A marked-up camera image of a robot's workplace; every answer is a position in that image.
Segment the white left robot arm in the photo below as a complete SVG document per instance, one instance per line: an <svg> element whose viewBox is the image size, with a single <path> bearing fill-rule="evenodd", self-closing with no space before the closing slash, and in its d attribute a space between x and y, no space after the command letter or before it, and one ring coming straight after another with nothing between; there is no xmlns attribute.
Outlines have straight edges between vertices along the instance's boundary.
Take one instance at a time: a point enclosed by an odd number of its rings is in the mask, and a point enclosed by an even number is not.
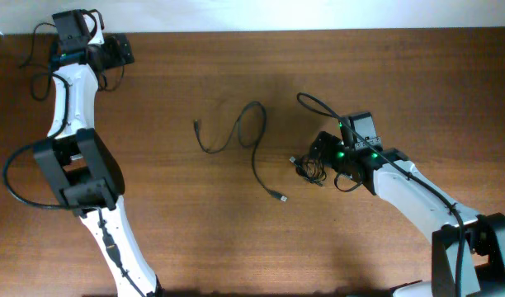
<svg viewBox="0 0 505 297"><path fill-rule="evenodd" d="M161 296L163 288L126 216L122 171L95 130L95 97L107 87L99 77L135 61L130 43L123 34L105 37L96 9L55 13L53 21L59 36L49 62L54 119L47 138L34 145L34 158L58 204L94 237L117 294Z"/></svg>

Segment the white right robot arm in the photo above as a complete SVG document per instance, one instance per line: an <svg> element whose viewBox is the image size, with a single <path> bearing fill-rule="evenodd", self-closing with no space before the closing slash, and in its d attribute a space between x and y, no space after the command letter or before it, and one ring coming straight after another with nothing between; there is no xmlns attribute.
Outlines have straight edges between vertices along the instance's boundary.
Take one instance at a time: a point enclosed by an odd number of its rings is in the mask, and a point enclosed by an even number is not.
<svg viewBox="0 0 505 297"><path fill-rule="evenodd" d="M393 296L505 296L505 215L484 215L451 198L408 157L382 148L371 113L347 115L340 136L322 131L309 154L393 205L432 246L432 278Z"/></svg>

